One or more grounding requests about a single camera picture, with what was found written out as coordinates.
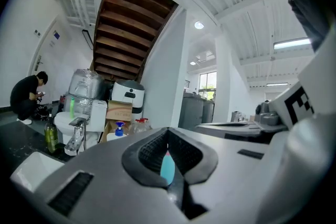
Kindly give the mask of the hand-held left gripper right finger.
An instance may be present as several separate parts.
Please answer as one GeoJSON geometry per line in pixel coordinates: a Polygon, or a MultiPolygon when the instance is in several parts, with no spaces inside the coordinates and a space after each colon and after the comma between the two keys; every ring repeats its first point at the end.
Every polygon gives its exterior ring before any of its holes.
{"type": "Polygon", "coordinates": [[[282,223],[288,219],[284,189],[283,154],[288,132],[273,136],[270,144],[227,140],[183,129],[170,136],[207,145],[218,163],[206,181],[184,192],[191,204],[187,213],[169,214],[168,223],[282,223]]]}

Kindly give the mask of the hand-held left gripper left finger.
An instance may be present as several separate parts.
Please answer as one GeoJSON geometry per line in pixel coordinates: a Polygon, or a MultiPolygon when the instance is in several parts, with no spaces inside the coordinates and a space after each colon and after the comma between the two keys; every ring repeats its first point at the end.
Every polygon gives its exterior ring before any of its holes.
{"type": "Polygon", "coordinates": [[[44,202],[53,220],[65,223],[188,223],[166,190],[140,185],[122,166],[127,147],[155,132],[150,130],[89,148],[48,176],[35,195],[44,202]],[[93,178],[65,217],[49,202],[78,172],[93,178]]]}

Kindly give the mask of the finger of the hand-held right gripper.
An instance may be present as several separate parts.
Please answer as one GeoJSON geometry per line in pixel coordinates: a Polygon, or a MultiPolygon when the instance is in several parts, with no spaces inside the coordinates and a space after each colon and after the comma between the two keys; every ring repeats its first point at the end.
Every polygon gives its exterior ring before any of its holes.
{"type": "Polygon", "coordinates": [[[269,144],[272,137],[288,128],[281,125],[267,125],[258,122],[204,123],[195,127],[195,132],[218,138],[269,144]]]}

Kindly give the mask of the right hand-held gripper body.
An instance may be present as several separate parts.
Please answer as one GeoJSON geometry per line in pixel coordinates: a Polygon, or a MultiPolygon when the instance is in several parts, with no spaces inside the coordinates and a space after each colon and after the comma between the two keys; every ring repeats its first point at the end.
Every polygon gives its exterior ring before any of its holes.
{"type": "Polygon", "coordinates": [[[271,105],[289,132],[256,222],[335,223],[335,27],[271,105]]]}

